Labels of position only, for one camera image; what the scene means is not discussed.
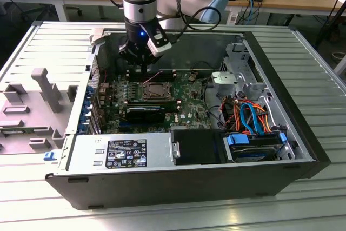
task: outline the red wire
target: red wire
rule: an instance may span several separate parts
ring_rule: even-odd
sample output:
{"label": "red wire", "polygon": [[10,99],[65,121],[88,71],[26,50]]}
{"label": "red wire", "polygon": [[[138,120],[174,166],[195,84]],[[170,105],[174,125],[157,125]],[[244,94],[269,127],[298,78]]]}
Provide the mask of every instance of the red wire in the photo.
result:
{"label": "red wire", "polygon": [[231,121],[231,119],[234,117],[234,115],[232,115],[226,122],[225,122],[225,124],[228,124],[229,123],[229,121]]}
{"label": "red wire", "polygon": [[163,70],[159,71],[157,74],[153,75],[153,77],[151,77],[150,79],[144,81],[143,84],[146,84],[147,82],[151,81],[153,78],[155,78],[157,75],[159,75],[162,72],[163,72]]}
{"label": "red wire", "polygon": [[104,70],[104,81],[102,83],[102,86],[103,86],[104,83],[106,83],[106,79],[107,79],[107,71]]}

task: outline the white cable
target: white cable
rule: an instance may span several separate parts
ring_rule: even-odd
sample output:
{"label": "white cable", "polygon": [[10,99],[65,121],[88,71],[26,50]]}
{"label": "white cable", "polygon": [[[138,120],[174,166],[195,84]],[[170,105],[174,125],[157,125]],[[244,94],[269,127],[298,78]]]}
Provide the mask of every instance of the white cable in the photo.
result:
{"label": "white cable", "polygon": [[335,51],[335,52],[332,52],[332,57],[334,58],[334,59],[337,59],[337,60],[342,60],[342,59],[344,59],[345,58],[345,56],[346,56],[346,53],[344,53],[344,52],[340,52],[340,51]]}

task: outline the blue drive bracket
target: blue drive bracket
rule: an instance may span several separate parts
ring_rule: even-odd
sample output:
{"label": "blue drive bracket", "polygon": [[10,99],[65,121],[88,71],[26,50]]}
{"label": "blue drive bracket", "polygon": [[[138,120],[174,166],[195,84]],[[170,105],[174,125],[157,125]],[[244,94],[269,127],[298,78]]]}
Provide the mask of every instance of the blue drive bracket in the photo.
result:
{"label": "blue drive bracket", "polygon": [[233,144],[249,144],[249,139],[247,135],[244,134],[232,134],[227,137],[228,145],[231,146]]}

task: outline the side panel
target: side panel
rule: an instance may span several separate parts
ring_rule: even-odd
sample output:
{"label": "side panel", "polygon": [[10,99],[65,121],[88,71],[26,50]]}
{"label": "side panel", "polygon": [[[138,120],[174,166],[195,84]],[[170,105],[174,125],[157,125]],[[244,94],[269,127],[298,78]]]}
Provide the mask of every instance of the side panel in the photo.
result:
{"label": "side panel", "polygon": [[310,126],[303,117],[302,113],[298,109],[293,98],[291,97],[286,87],[282,83],[275,69],[271,65],[263,49],[256,41],[252,32],[245,32],[244,35],[245,39],[249,43],[250,50],[256,54],[255,60],[257,60],[258,64],[260,65],[259,70],[262,72],[263,75],[265,75],[265,77],[271,84],[274,93],[279,98],[281,105],[287,113],[295,130],[298,132],[299,137],[302,139],[305,147],[309,151],[311,157],[318,162],[316,164],[316,168],[314,168],[311,172],[306,172],[302,176],[302,178],[311,178],[317,173],[319,173],[321,170],[323,170],[325,167],[327,167],[331,163],[330,159],[323,150],[314,132],[312,132]]}
{"label": "side panel", "polygon": [[274,196],[314,164],[108,175],[48,174],[45,179],[77,209],[131,207]]}

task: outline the floor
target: floor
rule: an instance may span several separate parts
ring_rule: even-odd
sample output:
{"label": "floor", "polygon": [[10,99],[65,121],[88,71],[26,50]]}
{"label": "floor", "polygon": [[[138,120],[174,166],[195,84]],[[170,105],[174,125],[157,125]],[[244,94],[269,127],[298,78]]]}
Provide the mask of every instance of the floor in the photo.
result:
{"label": "floor", "polygon": [[[19,4],[20,9],[22,10],[28,10],[32,8],[38,7],[38,4],[27,4],[27,3],[21,3]],[[13,52],[14,48],[17,46],[17,44],[20,42],[22,37],[24,36],[25,32],[29,28],[31,22],[30,21],[23,21],[21,19],[21,11],[18,7],[15,5],[11,5],[8,7],[7,14],[6,15],[0,15],[0,42],[1,42],[1,48],[0,48],[0,66],[2,66],[8,57]],[[69,16],[71,21],[109,21],[109,22],[122,22],[124,19],[124,15],[122,10],[118,10],[116,7],[112,6],[105,6],[104,7],[104,13],[106,19],[101,20],[98,13],[98,7],[97,6],[81,6],[81,9],[83,11],[83,16],[79,17],[77,12],[75,10],[69,11]],[[34,20],[38,14],[30,14],[30,18]],[[263,25],[264,21],[266,19],[261,19],[261,16],[257,20],[257,24]],[[57,17],[49,17],[45,16],[45,20],[48,21],[57,21]],[[271,18],[271,24],[280,24],[280,19],[282,19],[282,16],[280,14],[274,15],[274,17]],[[318,21],[313,16],[307,16],[303,15],[300,17],[295,16],[294,19],[291,21],[290,25],[298,29],[302,35],[310,42],[314,43],[316,39],[316,35],[319,32],[322,24],[321,21],[325,19],[325,17],[320,17],[320,21]],[[330,41],[323,41],[323,43],[320,45],[318,52],[320,55],[326,60],[326,62],[334,68],[337,64],[337,61],[334,60],[331,56],[332,52],[346,51],[346,26],[340,25],[340,39],[336,42],[330,42]]]}

